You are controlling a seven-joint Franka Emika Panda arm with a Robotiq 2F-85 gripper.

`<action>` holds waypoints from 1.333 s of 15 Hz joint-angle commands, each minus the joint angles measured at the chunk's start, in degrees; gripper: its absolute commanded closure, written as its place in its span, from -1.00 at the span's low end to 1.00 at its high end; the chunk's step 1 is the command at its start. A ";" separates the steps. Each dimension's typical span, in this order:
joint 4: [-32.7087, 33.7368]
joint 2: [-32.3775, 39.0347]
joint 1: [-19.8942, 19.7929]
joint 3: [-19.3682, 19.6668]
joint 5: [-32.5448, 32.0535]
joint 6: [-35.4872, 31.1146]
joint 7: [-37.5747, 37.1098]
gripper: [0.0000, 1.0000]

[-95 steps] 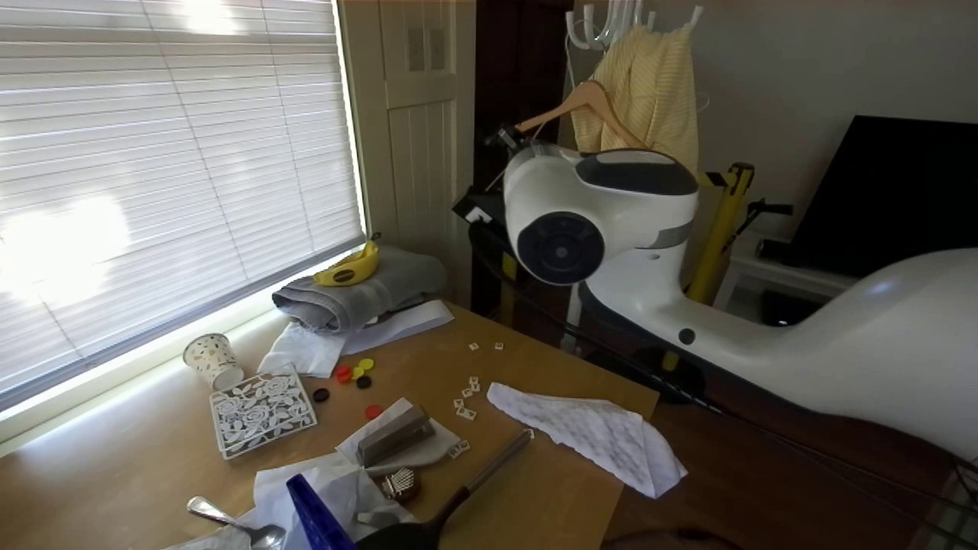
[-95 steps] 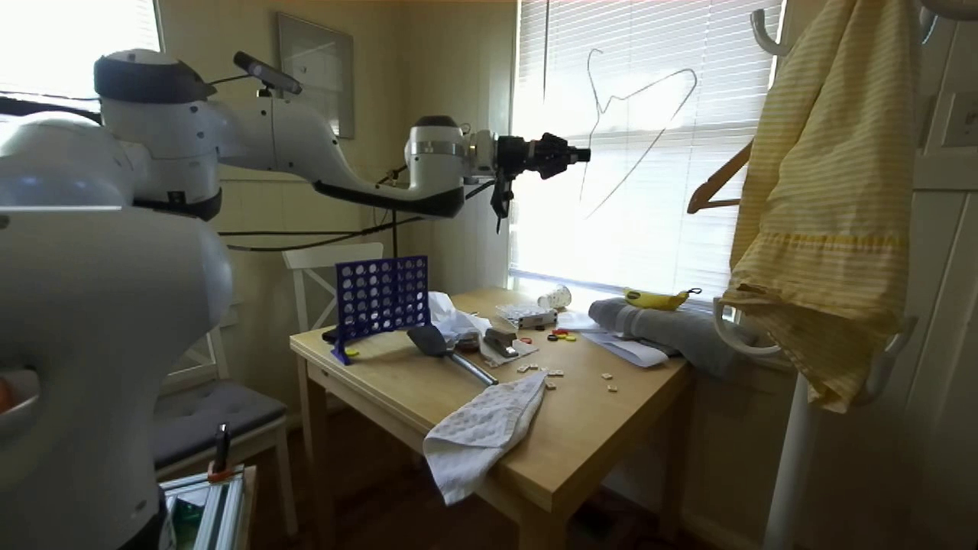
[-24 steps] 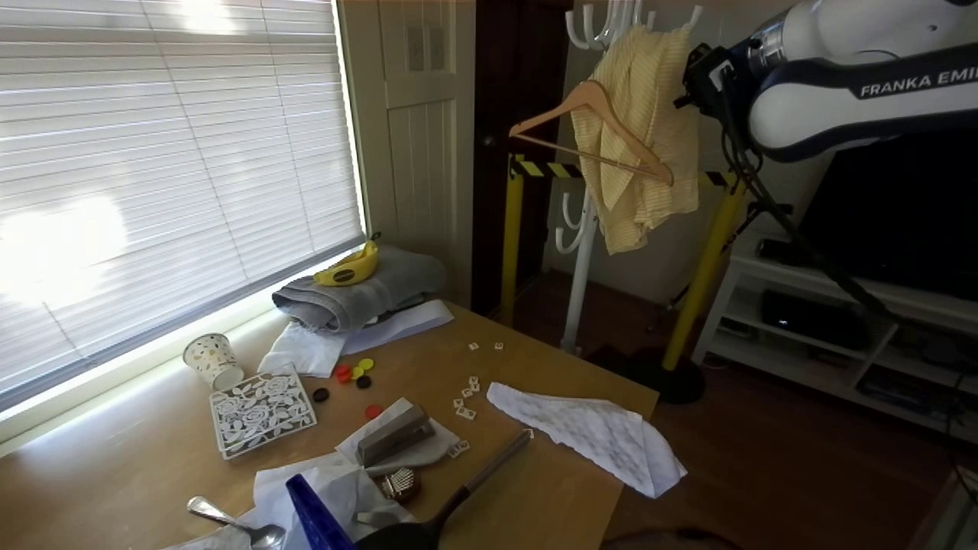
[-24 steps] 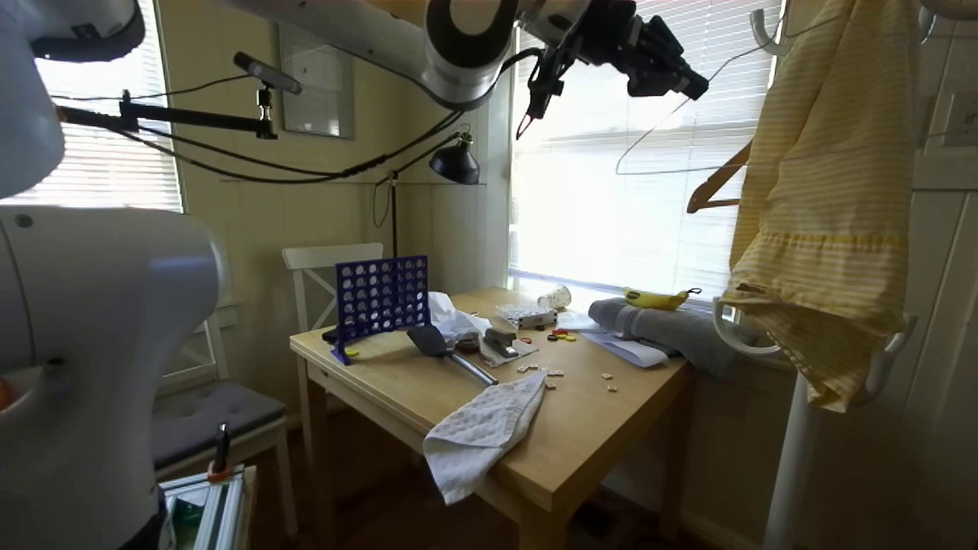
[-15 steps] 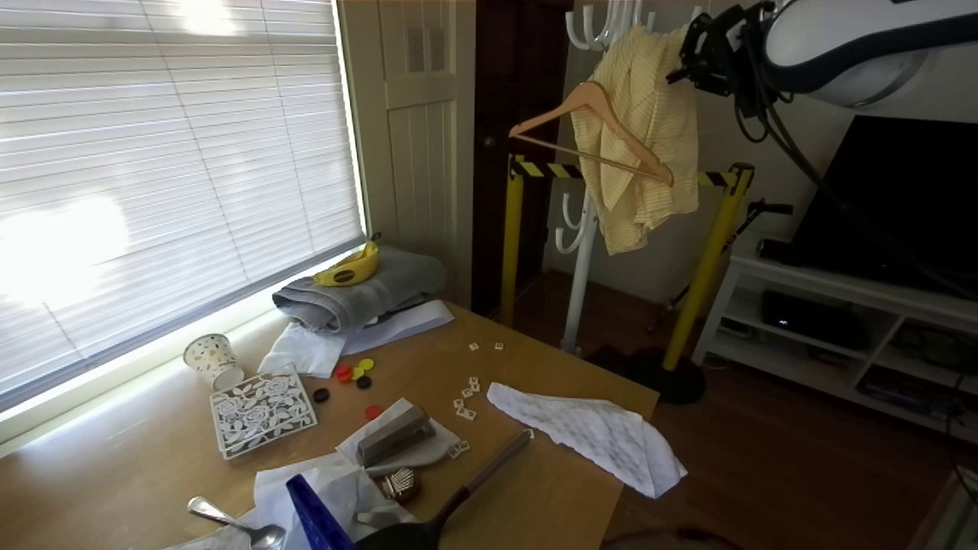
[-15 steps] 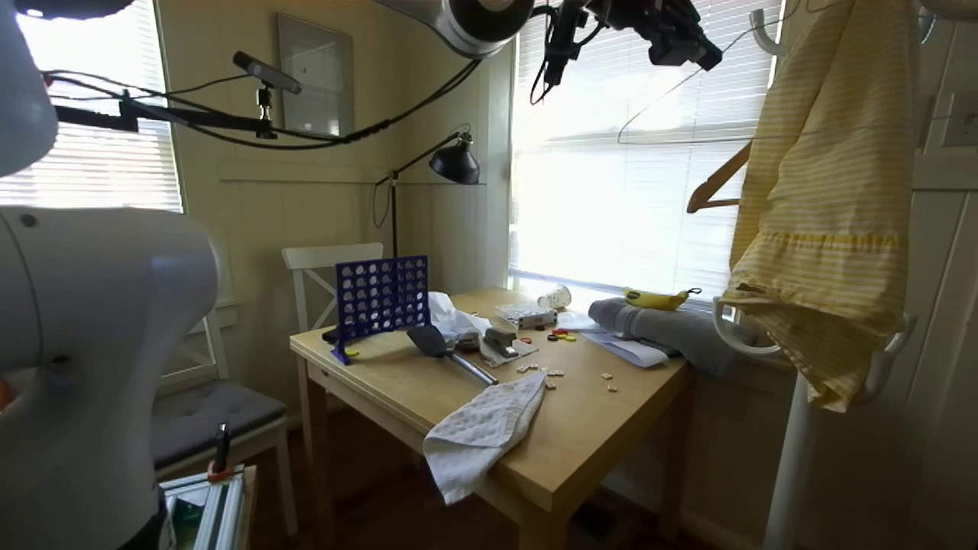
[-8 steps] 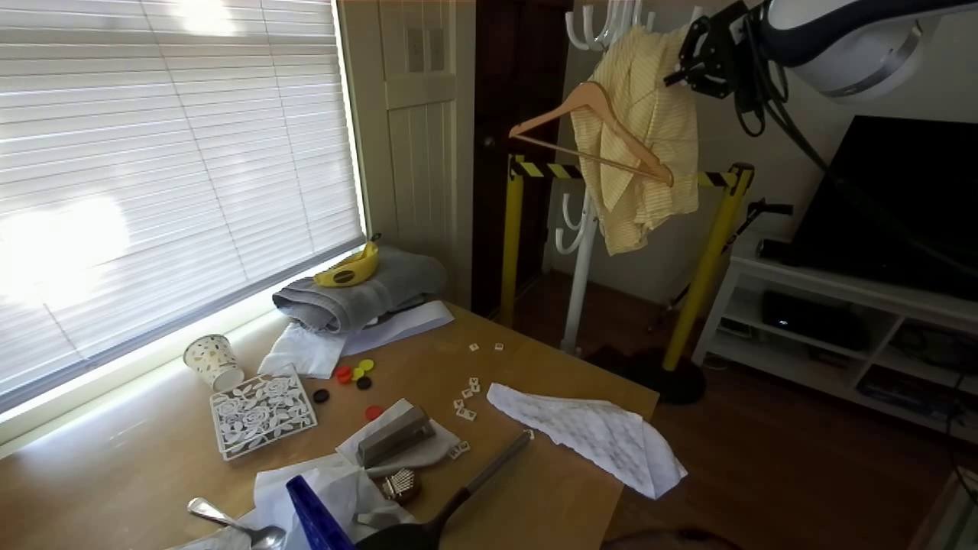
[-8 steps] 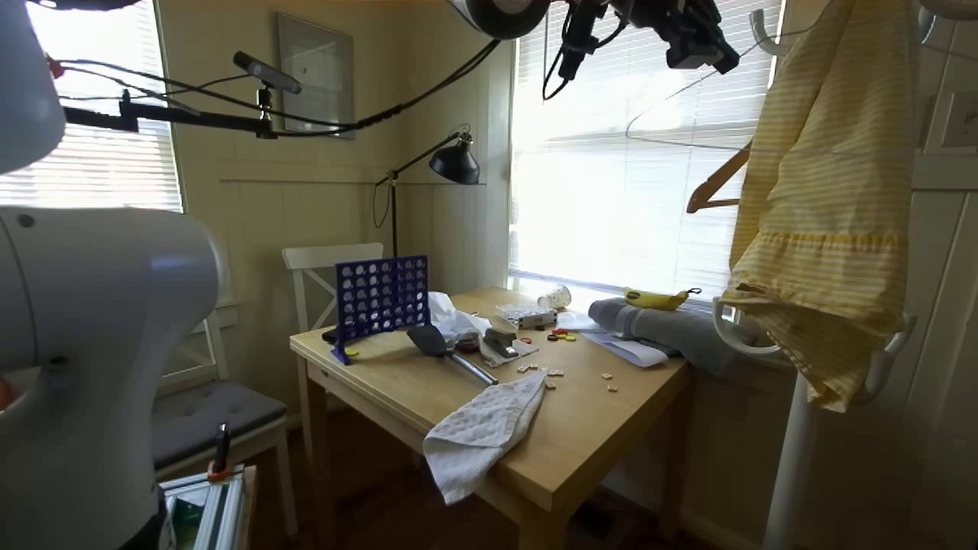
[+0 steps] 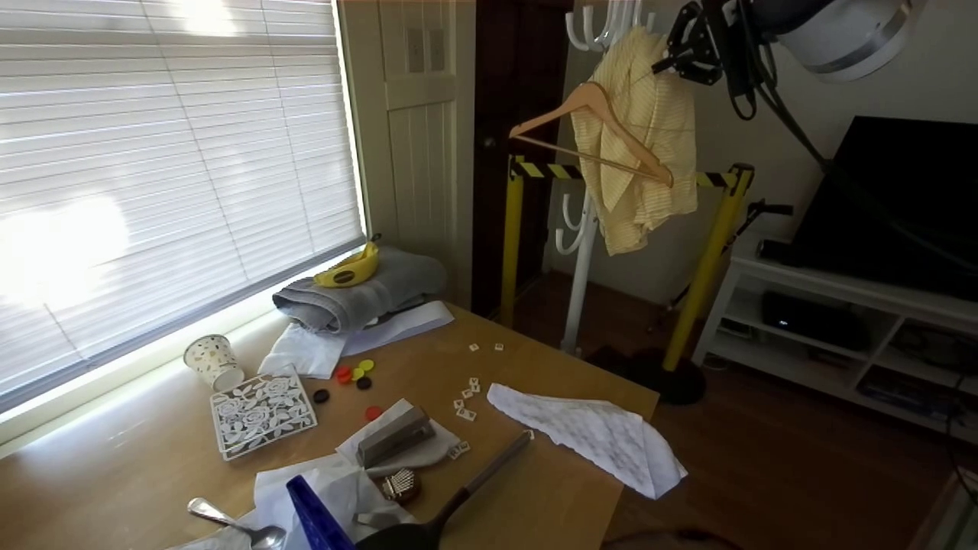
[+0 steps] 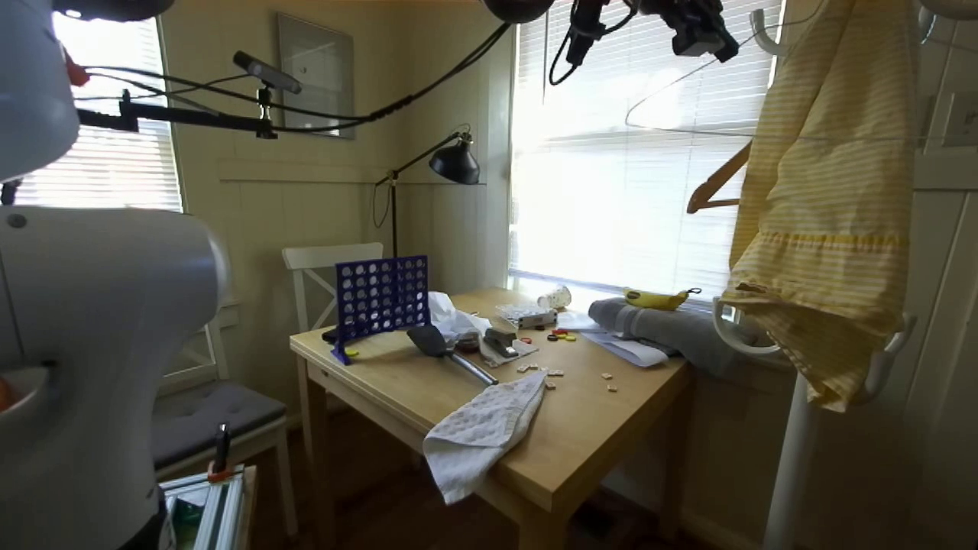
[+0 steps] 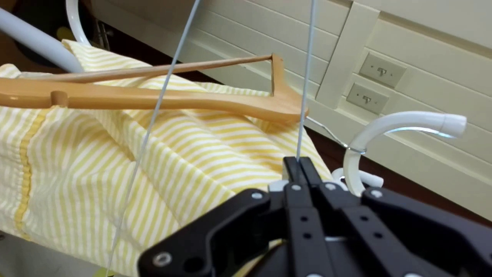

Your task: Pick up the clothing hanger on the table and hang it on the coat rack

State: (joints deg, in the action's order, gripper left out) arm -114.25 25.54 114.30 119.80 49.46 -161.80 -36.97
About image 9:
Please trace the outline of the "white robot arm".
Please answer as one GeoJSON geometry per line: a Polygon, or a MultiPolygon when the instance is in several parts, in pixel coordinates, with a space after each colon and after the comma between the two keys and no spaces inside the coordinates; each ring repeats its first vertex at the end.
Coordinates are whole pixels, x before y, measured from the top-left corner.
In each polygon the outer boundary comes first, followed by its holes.
{"type": "Polygon", "coordinates": [[[913,0],[687,0],[650,70],[723,82],[734,113],[750,119],[776,89],[776,46],[823,79],[859,79],[903,48],[913,16],[913,0]]]}

